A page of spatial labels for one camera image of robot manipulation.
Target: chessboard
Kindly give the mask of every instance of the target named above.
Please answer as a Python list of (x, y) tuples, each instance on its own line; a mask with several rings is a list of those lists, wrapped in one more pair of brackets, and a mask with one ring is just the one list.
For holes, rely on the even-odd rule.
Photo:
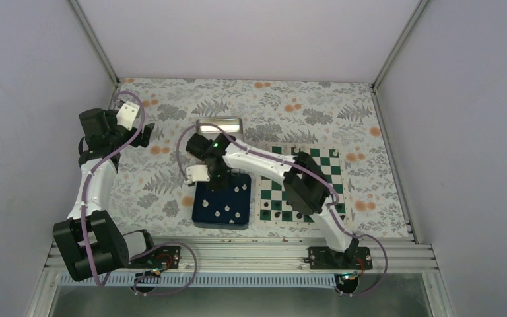
[[(351, 227), (351, 206), (345, 205), (344, 189), (347, 188), (347, 173), (338, 149), (315, 145), (288, 145), (286, 143), (264, 143), (259, 147), (283, 155), (296, 155), (299, 151), (312, 156), (325, 174), (326, 180), (339, 194), (335, 206), (343, 224)], [(266, 177), (258, 176), (255, 186), (255, 223), (270, 227), (315, 228), (310, 216), (292, 210), (282, 185)]]

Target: mounting plate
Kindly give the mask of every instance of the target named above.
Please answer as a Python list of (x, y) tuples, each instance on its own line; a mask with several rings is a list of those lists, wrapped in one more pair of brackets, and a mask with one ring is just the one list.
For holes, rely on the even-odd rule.
[(168, 269), (177, 269), (180, 263), (181, 250), (179, 246), (163, 246), (156, 249), (153, 253), (148, 256), (143, 256), (138, 260), (131, 261), (129, 269), (157, 269), (163, 265), (168, 265), (170, 256), (172, 257), (172, 263)]
[[(311, 270), (319, 269), (356, 269), (360, 270), (360, 263), (354, 261), (348, 263), (337, 259), (335, 255), (337, 252), (324, 246), (312, 246), (308, 248), (308, 257), (304, 259), (305, 263), (310, 264)], [(356, 248), (355, 257), (360, 258), (364, 265), (364, 269), (372, 269), (372, 258), (370, 258), (370, 249), (367, 247), (359, 246)]]

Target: floral tablecloth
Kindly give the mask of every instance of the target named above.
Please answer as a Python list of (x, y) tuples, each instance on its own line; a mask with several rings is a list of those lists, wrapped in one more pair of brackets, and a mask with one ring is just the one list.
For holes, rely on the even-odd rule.
[[(154, 236), (322, 236), (318, 229), (254, 224), (253, 212), (247, 230), (193, 225), (195, 188), (182, 185), (176, 141), (197, 118), (238, 116), (244, 121), (244, 140), (254, 145), (265, 141), (339, 147), (346, 153), (351, 229), (379, 237), (408, 236), (368, 84), (128, 78), (121, 90), (140, 96), (146, 107), (146, 123), (156, 124), (146, 149), (130, 147), (121, 155), (109, 212), (122, 232), (147, 229)], [(195, 164), (194, 158), (180, 150), (184, 166)]]

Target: purple cable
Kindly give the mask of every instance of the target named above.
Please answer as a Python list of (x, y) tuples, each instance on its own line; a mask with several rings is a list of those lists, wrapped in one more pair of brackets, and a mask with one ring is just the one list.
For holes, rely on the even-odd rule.
[[(187, 175), (185, 174), (184, 172), (184, 168), (182, 167), (182, 162), (180, 161), (180, 144), (182, 142), (182, 139), (184, 138), (184, 135), (191, 129), (193, 128), (196, 128), (196, 127), (201, 127), (201, 126), (210, 126), (210, 127), (215, 127), (217, 128), (232, 144), (234, 144), (236, 147), (238, 147), (240, 150), (243, 150), (243, 151), (247, 151), (248, 149), (244, 146), (242, 146), (241, 144), (239, 144), (238, 142), (236, 142), (235, 140), (233, 140), (229, 134), (227, 134), (227, 132), (225, 132), (225, 130), (221, 129), (219, 126), (215, 125), (215, 124), (212, 124), (212, 123), (198, 123), (198, 124), (194, 124), (192, 125), (191, 127), (187, 128), (184, 130), (184, 132), (180, 135), (180, 137), (178, 138), (178, 142), (176, 143), (176, 162), (178, 163), (178, 168), (180, 169), (180, 172), (182, 173), (182, 175), (184, 176), (184, 179), (187, 180)], [(281, 163), (282, 160), (280, 158), (277, 158), (277, 157), (274, 157), (274, 156), (271, 156), (271, 155), (267, 155), (265, 153), (261, 153), (261, 152), (258, 152), (258, 151), (255, 151), (255, 150), (249, 150), (249, 153), (253, 154), (253, 155), (257, 155), (259, 157), (263, 157), (265, 159), (268, 159), (268, 160), (272, 160), (274, 162), (277, 162), (277, 163)], [(323, 178), (319, 177), (318, 175), (314, 174), (312, 171), (298, 165), (298, 164), (295, 164), (295, 163), (292, 163), (292, 162), (283, 162), (283, 164), (286, 164), (286, 165), (289, 165), (293, 168), (296, 168), (297, 170), (315, 178), (317, 181), (319, 181), (320, 183), (322, 183), (328, 190), (329, 192), (333, 195), (333, 201), (331, 203), (328, 203), (326, 205), (327, 208), (332, 208), (334, 205), (337, 204), (337, 202), (339, 201), (339, 194), (337, 193), (337, 191), (335, 190), (335, 188), (333, 188), (333, 186), (329, 185), (329, 183), (327, 181), (325, 181)], [(352, 233), (349, 233), (348, 231), (345, 230), (345, 228), (343, 227), (343, 225), (341, 224), (341, 222), (339, 222), (338, 218), (335, 216), (335, 213), (331, 213), (331, 217), (333, 218), (333, 222), (335, 222), (335, 224), (337, 225), (337, 227), (339, 228), (339, 230), (343, 233), (343, 234), (346, 234), (347, 236), (350, 236), (351, 238), (354, 238), (354, 239), (361, 239), (361, 238), (364, 238), (364, 237), (367, 237), (367, 238), (370, 238), (372, 240), (374, 240), (378, 246), (382, 249), (382, 253), (384, 253), (384, 261), (385, 261), (385, 264), (384, 264), (384, 272), (382, 274), (382, 277), (380, 278), (380, 280), (378, 280), (378, 282), (376, 282), (376, 284), (374, 284), (371, 288), (361, 292), (361, 293), (358, 293), (358, 294), (349, 294), (350, 297), (357, 297), (357, 296), (361, 296), (361, 295), (365, 295), (365, 294), (368, 294), (370, 291), (373, 291), (376, 289), (377, 286), (379, 286), (380, 284), (382, 284), (382, 282), (384, 281), (384, 279), (386, 278), (386, 273), (388, 272), (388, 255), (386, 254), (386, 248), (384, 248), (384, 245), (382, 245), (382, 243), (377, 239), (375, 238), (374, 236), (371, 236), (370, 234), (361, 234), (360, 236), (357, 236), (355, 234), (352, 234)], [(338, 291), (340, 294), (343, 294), (343, 292), (339, 291), (337, 288), (335, 288), (336, 291)]]
[(135, 133), (125, 142), (122, 146), (118, 147), (114, 152), (111, 152), (110, 154), (106, 155), (98, 164), (94, 165), (92, 169), (90, 170), (90, 173), (88, 173), (88, 176), (86, 177), (86, 180), (84, 180), (83, 184), (83, 193), (81, 195), (81, 226), (83, 230), (83, 240), (84, 240), (84, 248), (86, 249), (86, 256), (88, 256), (88, 264), (90, 265), (90, 271), (92, 272), (92, 278), (94, 278), (94, 282), (98, 286), (104, 286), (106, 284), (106, 281), (108, 280), (108, 277), (110, 276), (110, 273), (106, 274), (103, 281), (100, 281), (100, 278), (98, 276), (98, 271), (96, 270), (96, 264), (94, 263), (94, 256), (92, 255), (92, 248), (90, 246), (90, 239), (88, 238), (88, 229), (86, 228), (86, 196), (88, 191), (88, 186), (90, 185), (90, 180), (92, 179), (92, 176), (94, 173), (98, 170), (98, 167), (100, 165), (104, 164), (107, 160), (112, 158), (114, 155), (118, 154), (126, 148), (135, 138), (137, 138), (139, 132), (143, 130), (143, 126), (145, 125), (145, 107), (143, 107), (143, 103), (141, 102), (141, 99), (137, 97), (136, 94), (133, 94), (129, 91), (120, 91), (114, 95), (114, 101), (116, 101), (119, 96), (126, 94), (128, 96), (131, 96), (135, 99), (137, 104), (139, 105), (139, 111), (141, 111), (141, 123), (139, 123), (139, 127), (135, 131)]
[(134, 282), (134, 284), (133, 284), (133, 290), (135, 291), (135, 294), (140, 294), (140, 295), (143, 295), (143, 296), (173, 295), (173, 294), (177, 294), (177, 293), (183, 291), (184, 289), (188, 288), (193, 283), (193, 281), (195, 280), (195, 276), (197, 275), (197, 256), (195, 255), (195, 252), (187, 244), (185, 244), (183, 242), (173, 241), (173, 242), (165, 242), (165, 243), (159, 244), (158, 246), (155, 246), (154, 248), (152, 248), (150, 250), (147, 250), (146, 252), (143, 252), (143, 253), (137, 254), (136, 256), (133, 256), (131, 258), (131, 261), (133, 261), (135, 259), (138, 259), (140, 257), (146, 256), (147, 254), (150, 254), (150, 253), (156, 251), (156, 249), (158, 249), (158, 248), (161, 248), (163, 246), (168, 246), (168, 245), (171, 245), (171, 244), (176, 244), (178, 246), (183, 246), (184, 248), (186, 248), (189, 251), (189, 253), (191, 253), (191, 256), (193, 256), (194, 266), (193, 266), (193, 275), (191, 276), (191, 279), (184, 286), (180, 287), (179, 289), (176, 289), (175, 291), (170, 291), (170, 292), (165, 292), (165, 293), (152, 293), (152, 294), (148, 294), (148, 293), (139, 292), (137, 290), (137, 284), (140, 281), (142, 281), (144, 279), (148, 279), (150, 277), (153, 277), (153, 278), (160, 278), (160, 277), (156, 277), (156, 276), (141, 276), (138, 279), (136, 279), (135, 282)]

